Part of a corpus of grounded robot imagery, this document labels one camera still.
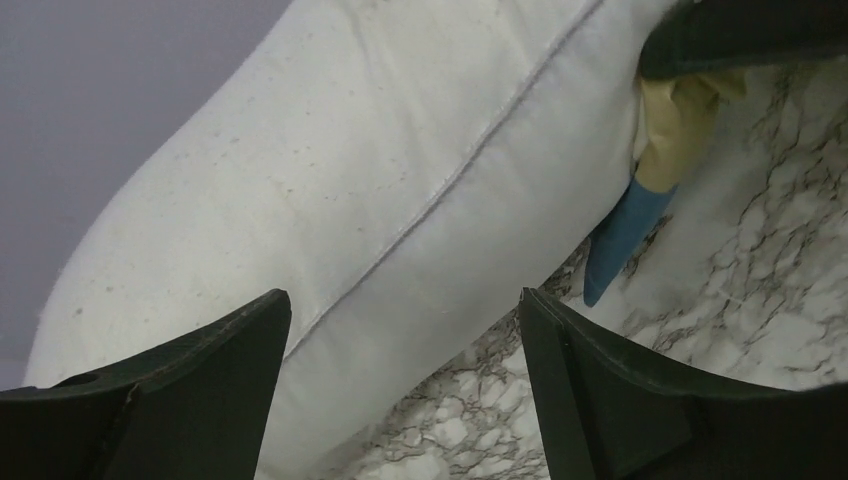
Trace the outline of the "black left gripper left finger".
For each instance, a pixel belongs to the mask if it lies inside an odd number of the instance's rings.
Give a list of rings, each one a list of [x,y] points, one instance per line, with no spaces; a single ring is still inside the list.
[[[52,387],[1,395],[5,479],[250,479],[291,322],[274,289]]]

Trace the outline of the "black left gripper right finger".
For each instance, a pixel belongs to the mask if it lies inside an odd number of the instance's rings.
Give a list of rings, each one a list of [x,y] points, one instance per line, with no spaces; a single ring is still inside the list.
[[[709,373],[525,289],[524,354],[554,479],[843,479],[847,387]]]

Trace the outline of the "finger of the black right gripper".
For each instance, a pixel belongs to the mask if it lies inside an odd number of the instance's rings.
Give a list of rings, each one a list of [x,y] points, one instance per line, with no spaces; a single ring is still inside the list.
[[[846,55],[843,0],[682,1],[646,39],[639,70],[666,80]]]

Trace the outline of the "blue yellow patchwork pillowcase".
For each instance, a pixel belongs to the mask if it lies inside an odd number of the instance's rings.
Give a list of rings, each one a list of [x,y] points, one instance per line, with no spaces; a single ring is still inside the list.
[[[684,176],[710,139],[723,103],[744,97],[741,69],[639,80],[644,146],[615,207],[590,235],[583,301],[600,300],[657,225]]]

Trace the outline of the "white pillow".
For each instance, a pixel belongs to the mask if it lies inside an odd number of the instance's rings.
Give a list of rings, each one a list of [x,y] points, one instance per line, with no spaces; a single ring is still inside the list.
[[[630,178],[666,1],[295,1],[115,194],[42,310],[48,386],[272,289],[259,457],[301,479],[543,283]]]

